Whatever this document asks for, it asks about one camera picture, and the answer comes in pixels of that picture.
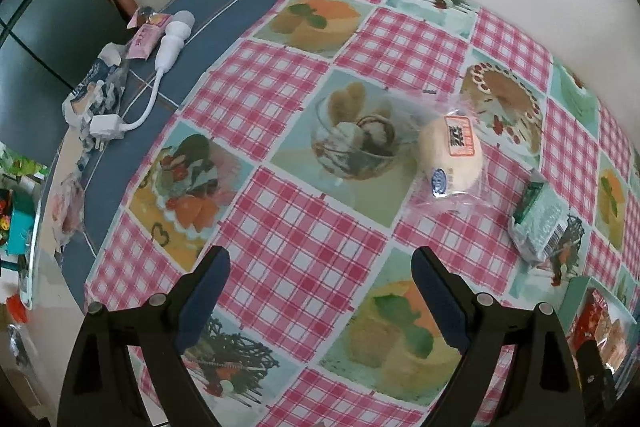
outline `table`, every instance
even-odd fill
[[[196,17],[193,35],[145,124],[91,159],[86,237],[62,269],[81,306],[122,309],[166,292],[209,245],[225,247],[230,278],[185,358],[225,427],[425,418],[459,355],[411,281],[421,245],[507,305],[557,308],[568,280],[585,274],[623,287],[635,307],[638,153],[579,78],[519,29],[470,0],[174,0],[166,10],[181,9]],[[132,68],[127,121],[146,105],[152,67]],[[336,112],[393,121],[386,95],[416,90],[473,101],[495,216],[416,218],[405,211],[411,158],[349,162],[319,145]],[[559,273],[525,270],[506,232],[534,168],[585,230]],[[479,424],[511,355],[503,349]],[[143,363],[138,372],[153,397]]]

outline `pink packet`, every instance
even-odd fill
[[[171,20],[171,15],[167,13],[155,13],[149,17],[149,22],[140,26],[131,39],[127,58],[147,60],[162,37],[169,20]]]

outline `pink checkered tablecloth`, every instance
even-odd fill
[[[87,299],[110,310],[139,306],[168,291],[210,245],[226,248],[232,269],[212,330],[219,340],[242,339],[261,354],[254,364],[268,360],[269,367],[249,395],[258,405],[246,408],[248,395],[214,391],[222,380],[233,383],[231,366],[205,370],[191,360],[188,369],[216,415],[228,411],[258,427],[419,425],[458,354],[429,321],[416,321],[441,343],[439,359],[426,355],[427,369],[403,330],[383,324],[376,299],[404,298],[422,313],[410,256],[428,245],[450,271],[500,302],[532,307],[543,300],[544,292],[513,300],[523,261],[507,232],[533,169],[586,230],[571,275],[591,275],[612,291],[623,268],[640,277],[632,147],[613,115],[597,102],[593,114],[591,106],[578,110],[549,51],[463,1],[278,0],[203,73],[130,180],[86,281]],[[347,181],[336,175],[344,165],[318,159],[322,112],[332,118],[357,106],[351,121],[368,110],[393,122],[388,93],[455,95],[469,89],[474,71],[489,69],[500,77],[500,96],[482,84],[474,104],[490,212],[412,211],[431,187],[409,156]],[[523,116],[529,139],[520,134],[526,143],[517,147],[502,128],[520,125],[507,118],[526,110],[523,92],[535,123]],[[493,118],[485,118],[488,110]],[[603,178],[605,195],[624,212],[615,222],[600,215],[609,201],[602,200]],[[628,306],[638,294],[636,287]],[[512,356],[505,347],[478,424],[491,421]],[[139,385],[157,399],[144,365]]]

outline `white plug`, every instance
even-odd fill
[[[195,17],[191,12],[182,10],[176,13],[171,22],[168,23],[164,30],[164,37],[160,41],[160,49],[156,54],[156,77],[151,90],[151,97],[146,104],[145,111],[133,123],[125,123],[117,114],[100,114],[94,116],[89,126],[89,133],[96,139],[113,140],[122,138],[125,132],[140,127],[146,117],[151,113],[156,98],[158,97],[158,89],[160,88],[160,80],[162,76],[169,71],[175,64],[175,59],[184,47],[184,41],[191,35],[191,28]]]

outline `crumpled plastic bag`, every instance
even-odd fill
[[[84,229],[84,188],[79,169],[52,189],[51,198],[53,235],[58,247],[64,247],[77,231]]]

